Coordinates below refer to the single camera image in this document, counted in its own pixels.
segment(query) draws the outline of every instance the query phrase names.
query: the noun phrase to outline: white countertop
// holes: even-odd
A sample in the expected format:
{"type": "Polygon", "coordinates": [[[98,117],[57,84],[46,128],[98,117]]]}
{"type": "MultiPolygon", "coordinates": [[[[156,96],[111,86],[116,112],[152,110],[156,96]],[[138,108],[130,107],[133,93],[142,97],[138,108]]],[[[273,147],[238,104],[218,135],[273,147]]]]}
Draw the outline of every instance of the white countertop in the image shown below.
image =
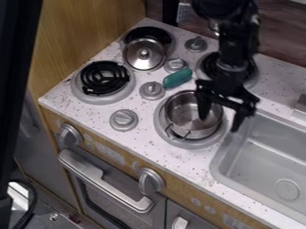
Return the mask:
{"type": "MultiPolygon", "coordinates": [[[[156,26],[170,31],[177,42],[172,57],[182,58],[193,70],[202,56],[217,50],[216,40],[203,37],[208,42],[208,50],[204,53],[194,54],[187,51],[183,45],[187,39],[194,38],[196,34],[151,19],[144,19],[139,25],[156,26]]],[[[113,42],[90,61],[97,60],[121,62],[118,41],[113,42]]],[[[251,91],[264,98],[261,99],[259,108],[306,125],[291,117],[292,107],[306,90],[306,69],[264,55],[257,55],[255,60],[259,67],[260,80],[251,91]]],[[[216,154],[221,141],[209,148],[189,150],[174,147],[157,135],[153,125],[153,113],[161,100],[147,101],[142,99],[139,95],[139,88],[148,81],[162,82],[167,75],[163,68],[150,73],[136,72],[137,84],[133,93],[126,99],[107,106],[93,106],[80,102],[71,92],[70,82],[67,81],[71,78],[69,76],[40,98],[39,103],[244,214],[254,217],[263,224],[284,229],[306,228],[306,225],[224,186],[212,177],[208,169],[209,163],[216,154]],[[137,128],[126,133],[113,130],[108,123],[113,112],[124,108],[133,110],[140,118],[137,128]]],[[[195,89],[194,81],[167,91],[166,96],[182,89],[195,89]]],[[[225,110],[225,113],[228,118],[231,117],[231,112],[225,110]]]]}

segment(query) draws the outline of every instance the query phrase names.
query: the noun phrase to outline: green handle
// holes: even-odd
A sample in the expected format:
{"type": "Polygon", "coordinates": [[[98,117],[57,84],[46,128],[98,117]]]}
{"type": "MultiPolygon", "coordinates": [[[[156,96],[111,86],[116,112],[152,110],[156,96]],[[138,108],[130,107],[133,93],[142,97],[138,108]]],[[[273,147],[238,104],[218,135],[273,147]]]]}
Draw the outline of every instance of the green handle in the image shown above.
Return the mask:
{"type": "Polygon", "coordinates": [[[192,70],[189,68],[181,69],[179,72],[168,75],[163,80],[165,89],[173,89],[192,79],[192,70]]]}

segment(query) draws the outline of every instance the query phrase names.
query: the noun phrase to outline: sink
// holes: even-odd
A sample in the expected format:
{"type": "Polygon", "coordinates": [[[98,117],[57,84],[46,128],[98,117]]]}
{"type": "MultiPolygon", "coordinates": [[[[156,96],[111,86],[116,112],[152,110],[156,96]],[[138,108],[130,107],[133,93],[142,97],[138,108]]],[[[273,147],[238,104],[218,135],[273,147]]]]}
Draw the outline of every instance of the sink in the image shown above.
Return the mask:
{"type": "Polygon", "coordinates": [[[258,111],[210,164],[222,184],[306,225],[306,128],[258,111]]]}

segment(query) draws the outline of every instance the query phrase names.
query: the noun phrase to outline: black robotic arm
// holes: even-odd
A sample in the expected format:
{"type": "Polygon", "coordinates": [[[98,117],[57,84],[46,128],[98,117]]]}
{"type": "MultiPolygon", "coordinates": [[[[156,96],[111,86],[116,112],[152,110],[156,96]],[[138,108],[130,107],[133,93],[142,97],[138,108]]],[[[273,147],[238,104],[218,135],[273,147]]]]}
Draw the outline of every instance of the black robotic arm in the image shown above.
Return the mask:
{"type": "Polygon", "coordinates": [[[235,110],[231,131],[238,131],[245,117],[255,115],[259,99],[243,86],[248,64],[259,47],[259,13],[255,0],[192,0],[195,12],[219,25],[217,77],[197,80],[200,118],[212,103],[235,110]]]}

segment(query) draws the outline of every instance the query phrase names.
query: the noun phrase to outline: oven door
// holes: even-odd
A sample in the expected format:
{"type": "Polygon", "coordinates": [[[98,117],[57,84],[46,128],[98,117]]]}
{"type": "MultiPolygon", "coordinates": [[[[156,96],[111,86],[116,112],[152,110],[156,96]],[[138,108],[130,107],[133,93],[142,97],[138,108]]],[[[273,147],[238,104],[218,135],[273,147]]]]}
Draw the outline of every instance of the oven door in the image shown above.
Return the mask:
{"type": "Polygon", "coordinates": [[[84,214],[106,229],[165,228],[164,196],[143,196],[137,181],[81,148],[62,150],[59,161],[70,171],[84,214]]]}

